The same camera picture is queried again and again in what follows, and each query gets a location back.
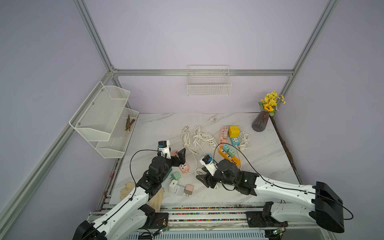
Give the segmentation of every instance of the vase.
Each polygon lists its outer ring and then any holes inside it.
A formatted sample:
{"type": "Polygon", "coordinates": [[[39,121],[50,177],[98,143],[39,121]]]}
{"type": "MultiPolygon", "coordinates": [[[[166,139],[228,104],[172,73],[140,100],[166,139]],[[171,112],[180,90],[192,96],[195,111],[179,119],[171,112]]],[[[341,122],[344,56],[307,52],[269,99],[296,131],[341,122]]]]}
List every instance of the vase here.
{"type": "Polygon", "coordinates": [[[261,111],[252,123],[252,129],[256,132],[262,132],[265,130],[266,123],[269,119],[269,112],[261,111]]]}

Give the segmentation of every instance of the orange power strip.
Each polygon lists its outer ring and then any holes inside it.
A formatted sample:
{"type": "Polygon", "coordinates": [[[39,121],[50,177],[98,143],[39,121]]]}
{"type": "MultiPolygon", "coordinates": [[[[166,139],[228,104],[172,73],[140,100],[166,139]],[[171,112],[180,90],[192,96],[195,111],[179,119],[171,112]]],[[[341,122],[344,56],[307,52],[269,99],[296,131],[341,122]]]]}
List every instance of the orange power strip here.
{"type": "Polygon", "coordinates": [[[218,150],[218,152],[222,157],[236,164],[236,166],[239,166],[241,164],[240,160],[236,156],[233,156],[233,157],[229,156],[227,152],[224,152],[222,147],[218,150]]]}

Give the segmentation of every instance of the marble tabletop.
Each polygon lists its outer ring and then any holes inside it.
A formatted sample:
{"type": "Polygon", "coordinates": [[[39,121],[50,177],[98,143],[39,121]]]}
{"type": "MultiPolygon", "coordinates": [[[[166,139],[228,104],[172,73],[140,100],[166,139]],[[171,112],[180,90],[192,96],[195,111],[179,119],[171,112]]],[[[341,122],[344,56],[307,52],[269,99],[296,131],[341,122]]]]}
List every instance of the marble tabletop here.
{"type": "MultiPolygon", "coordinates": [[[[268,121],[266,129],[263,132],[256,132],[252,129],[251,123],[258,113],[222,113],[222,114],[203,114],[203,113],[179,113],[179,114],[142,114],[140,113],[135,128],[132,133],[131,140],[128,145],[127,152],[123,159],[119,175],[117,177],[109,204],[117,204],[120,202],[120,191],[124,188],[126,182],[133,182],[130,171],[129,162],[132,155],[141,149],[157,149],[157,142],[161,140],[169,140],[172,151],[179,151],[183,148],[180,137],[185,126],[189,126],[189,137],[191,144],[193,143],[193,128],[196,125],[202,125],[211,117],[215,117],[215,122],[210,121],[201,128],[202,132],[212,134],[216,139],[220,137],[221,128],[225,126],[239,126],[244,132],[251,135],[249,141],[250,147],[245,149],[243,153],[251,162],[253,167],[263,176],[298,184],[297,177],[291,167],[291,164],[285,154],[283,146],[277,136],[271,121],[268,121]]],[[[206,153],[213,155],[214,150],[206,142],[201,142],[201,146],[206,153]]],[[[199,151],[197,159],[203,157],[203,152],[197,146],[199,151]]],[[[156,153],[153,151],[142,151],[135,155],[132,160],[132,173],[136,181],[138,181],[156,153]]],[[[223,158],[216,153],[217,161],[223,158]]],[[[196,162],[193,155],[186,151],[186,162],[191,170],[195,169],[196,162]]],[[[254,172],[243,156],[242,170],[254,172]]],[[[193,185],[194,190],[191,196],[176,196],[169,192],[170,179],[165,180],[162,186],[165,188],[163,206],[182,207],[182,206],[204,206],[204,205],[236,205],[246,203],[263,203],[267,201],[280,201],[271,197],[243,195],[238,191],[227,191],[222,186],[219,189],[206,188],[195,177],[195,174],[182,174],[178,167],[173,167],[173,172],[178,171],[181,175],[179,185],[193,185]]]]}

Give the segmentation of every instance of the white wire basket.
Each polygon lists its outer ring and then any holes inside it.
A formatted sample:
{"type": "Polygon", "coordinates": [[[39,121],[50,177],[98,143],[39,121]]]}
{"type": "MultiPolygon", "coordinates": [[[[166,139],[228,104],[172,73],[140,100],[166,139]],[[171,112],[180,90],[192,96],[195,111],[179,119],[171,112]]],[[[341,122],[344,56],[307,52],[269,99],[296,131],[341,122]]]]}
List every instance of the white wire basket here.
{"type": "Polygon", "coordinates": [[[126,107],[129,91],[116,86],[104,86],[101,82],[97,87],[100,90],[83,115],[77,120],[75,114],[70,125],[103,158],[122,158],[139,112],[126,107]],[[125,130],[128,117],[130,122],[135,120],[130,131],[125,130]]]}
{"type": "Polygon", "coordinates": [[[87,141],[109,141],[129,97],[125,89],[99,84],[101,89],[92,103],[75,126],[71,125],[87,141]]]}
{"type": "Polygon", "coordinates": [[[188,65],[188,96],[229,96],[231,88],[228,65],[188,65]]]}

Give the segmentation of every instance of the white power adapter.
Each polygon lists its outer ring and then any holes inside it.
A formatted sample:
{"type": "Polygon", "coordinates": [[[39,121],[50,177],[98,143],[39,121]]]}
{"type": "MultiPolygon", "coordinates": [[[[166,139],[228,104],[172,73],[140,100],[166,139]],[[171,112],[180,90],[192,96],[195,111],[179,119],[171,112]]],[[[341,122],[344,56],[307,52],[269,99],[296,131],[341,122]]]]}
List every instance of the white power adapter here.
{"type": "Polygon", "coordinates": [[[180,185],[176,185],[175,190],[173,191],[173,194],[177,196],[183,196],[185,188],[180,185]]]}
{"type": "Polygon", "coordinates": [[[173,193],[175,191],[175,187],[179,181],[177,180],[172,180],[171,183],[169,184],[169,192],[173,193]]]}

